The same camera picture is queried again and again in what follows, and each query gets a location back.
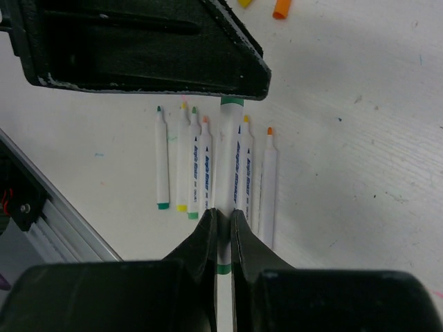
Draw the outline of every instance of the yellow marker cap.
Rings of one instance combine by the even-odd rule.
[[[252,2],[252,0],[238,0],[238,3],[241,5],[241,7],[246,8],[249,6],[249,4]]]
[[[177,206],[177,211],[179,211],[179,212],[186,212],[186,211],[188,211],[188,206],[187,205],[178,205]]]

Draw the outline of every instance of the screw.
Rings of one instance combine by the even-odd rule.
[[[23,204],[20,207],[20,212],[21,213],[29,213],[30,212],[30,205],[29,204]]]

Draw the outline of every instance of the black plastic bracket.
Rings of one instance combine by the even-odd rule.
[[[161,261],[32,268],[3,305],[0,330],[215,332],[217,224],[224,218],[207,210]],[[251,232],[242,211],[229,222],[234,331],[443,331],[412,275],[296,270]]]
[[[35,86],[264,99],[271,71],[224,0],[0,0]]]

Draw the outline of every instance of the white table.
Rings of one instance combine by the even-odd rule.
[[[230,4],[273,71],[245,110],[256,165],[266,127],[277,133],[275,251],[303,268],[411,272],[443,312],[443,2],[296,0],[286,21],[273,1]],[[159,259],[194,230],[155,204],[155,109],[174,202],[179,96],[33,87],[6,34],[0,50],[0,127],[122,258]],[[188,100],[215,121],[219,98]]]

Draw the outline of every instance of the marker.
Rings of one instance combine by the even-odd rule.
[[[224,217],[217,223],[217,274],[231,270],[229,216],[235,209],[234,177],[238,126],[243,121],[243,99],[223,97],[220,102],[214,155],[213,207]]]
[[[199,218],[199,137],[200,125],[197,109],[192,108],[191,124],[189,126],[190,155],[189,155],[189,187],[188,187],[188,218]]]
[[[168,128],[161,107],[157,107],[155,122],[155,156],[157,165],[157,206],[169,209]]]
[[[240,140],[240,175],[237,208],[242,210],[249,226],[252,226],[252,180],[253,180],[254,137],[249,133],[249,118],[244,116],[242,138]]]
[[[242,126],[238,126],[237,140],[235,144],[235,174],[234,174],[234,206],[238,208],[238,180],[240,173],[240,139]]]
[[[180,108],[180,120],[177,127],[177,211],[188,209],[188,165],[189,165],[189,120],[184,102]]]
[[[269,127],[262,166],[258,238],[270,249],[273,248],[276,182],[277,150],[273,146],[272,128]]]
[[[200,216],[211,208],[211,198],[213,190],[213,137],[209,133],[208,117],[203,117],[203,123],[201,124],[200,135],[200,188],[199,188],[199,201],[200,201]]]

